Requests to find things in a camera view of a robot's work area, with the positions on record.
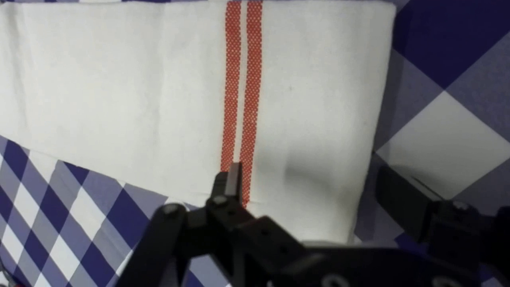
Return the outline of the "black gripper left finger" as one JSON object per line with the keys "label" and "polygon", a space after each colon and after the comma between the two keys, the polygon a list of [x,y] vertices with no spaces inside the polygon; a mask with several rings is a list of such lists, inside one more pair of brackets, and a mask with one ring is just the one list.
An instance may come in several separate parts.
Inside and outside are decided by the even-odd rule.
{"label": "black gripper left finger", "polygon": [[206,200],[206,208],[233,207],[237,212],[245,212],[243,175],[241,162],[233,162],[227,170],[219,172],[211,196]]}

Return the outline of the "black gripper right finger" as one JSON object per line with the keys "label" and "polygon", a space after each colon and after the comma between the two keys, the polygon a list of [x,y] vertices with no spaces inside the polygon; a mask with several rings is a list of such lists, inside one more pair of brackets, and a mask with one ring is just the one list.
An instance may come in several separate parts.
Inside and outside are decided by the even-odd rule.
{"label": "black gripper right finger", "polygon": [[482,213],[465,202],[420,188],[393,167],[377,173],[377,199],[406,235],[429,248],[479,247]]}

